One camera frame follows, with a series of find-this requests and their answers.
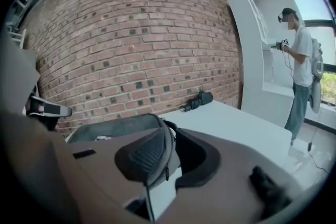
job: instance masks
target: man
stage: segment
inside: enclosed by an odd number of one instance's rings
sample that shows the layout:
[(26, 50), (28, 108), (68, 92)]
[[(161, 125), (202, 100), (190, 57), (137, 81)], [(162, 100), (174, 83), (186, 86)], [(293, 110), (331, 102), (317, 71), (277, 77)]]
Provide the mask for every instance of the man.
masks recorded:
[(283, 51), (291, 55), (294, 62), (293, 70), (293, 91), (294, 101), (290, 111), (285, 129), (292, 132), (291, 145), (297, 137), (303, 120), (305, 119), (308, 98), (311, 91), (313, 76), (311, 72), (311, 59), (313, 55), (312, 39), (307, 29), (300, 25), (296, 11), (291, 8), (284, 8), (282, 18), (283, 24), (288, 30), (295, 30), (295, 40), (291, 48), (284, 46)]

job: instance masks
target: white t-shirt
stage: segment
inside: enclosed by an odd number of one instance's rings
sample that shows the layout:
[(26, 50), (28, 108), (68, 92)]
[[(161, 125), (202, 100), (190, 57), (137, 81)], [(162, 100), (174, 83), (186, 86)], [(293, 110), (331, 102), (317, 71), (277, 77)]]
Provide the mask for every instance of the white t-shirt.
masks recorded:
[(303, 64), (294, 60), (293, 79), (295, 84), (308, 87), (313, 82), (311, 73), (311, 59), (313, 57), (313, 43), (311, 36), (304, 26), (300, 26), (295, 34), (295, 40), (291, 47), (298, 54), (306, 55)]

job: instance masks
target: gray pants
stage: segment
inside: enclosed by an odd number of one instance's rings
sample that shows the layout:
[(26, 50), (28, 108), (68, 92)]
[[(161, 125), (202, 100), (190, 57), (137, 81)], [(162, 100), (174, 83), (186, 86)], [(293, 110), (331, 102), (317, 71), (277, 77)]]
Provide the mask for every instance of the gray pants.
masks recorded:
[(308, 87), (293, 83), (294, 101), (285, 129), (292, 132), (292, 142), (297, 137), (301, 125), (305, 119), (311, 85)]

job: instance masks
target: window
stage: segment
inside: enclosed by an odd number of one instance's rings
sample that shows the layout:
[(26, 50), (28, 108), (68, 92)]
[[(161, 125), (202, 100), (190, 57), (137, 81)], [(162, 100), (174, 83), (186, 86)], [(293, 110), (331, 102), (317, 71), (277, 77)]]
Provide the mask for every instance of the window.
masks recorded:
[(329, 0), (295, 0), (304, 24), (323, 51), (322, 102), (336, 104), (336, 17)]

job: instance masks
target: green foliage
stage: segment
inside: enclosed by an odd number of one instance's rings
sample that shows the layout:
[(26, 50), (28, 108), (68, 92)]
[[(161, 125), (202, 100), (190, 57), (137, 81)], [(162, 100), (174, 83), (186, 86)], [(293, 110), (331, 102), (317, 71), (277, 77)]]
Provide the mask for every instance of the green foliage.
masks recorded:
[(336, 103), (336, 73), (324, 73), (321, 79), (322, 100)]

